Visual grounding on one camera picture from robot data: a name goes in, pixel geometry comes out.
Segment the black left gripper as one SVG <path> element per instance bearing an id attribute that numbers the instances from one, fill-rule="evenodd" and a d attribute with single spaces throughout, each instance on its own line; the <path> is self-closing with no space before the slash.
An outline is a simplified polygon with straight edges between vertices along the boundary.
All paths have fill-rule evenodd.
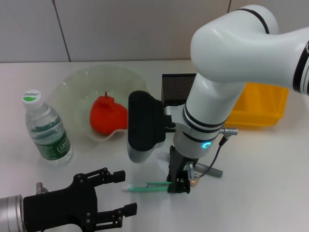
<path id="1" fill-rule="evenodd" d="M 131 203 L 122 208 L 97 213 L 95 187 L 124 182 L 125 179 L 125 171 L 110 173 L 104 167 L 87 174 L 75 175 L 67 188 L 25 197 L 23 207 L 26 230 L 38 232 L 67 224 L 77 225 L 84 232 L 93 232 L 95 227 L 96 230 L 121 228 L 123 217 L 137 214 L 137 204 Z"/>

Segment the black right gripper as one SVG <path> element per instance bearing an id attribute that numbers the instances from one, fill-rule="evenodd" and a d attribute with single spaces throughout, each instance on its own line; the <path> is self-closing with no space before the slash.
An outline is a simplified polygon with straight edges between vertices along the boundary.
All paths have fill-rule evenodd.
<path id="1" fill-rule="evenodd" d="M 169 148 L 169 183 L 168 193 L 190 193 L 190 181 L 188 179 L 186 164 L 191 158 L 183 156 L 175 146 Z"/>

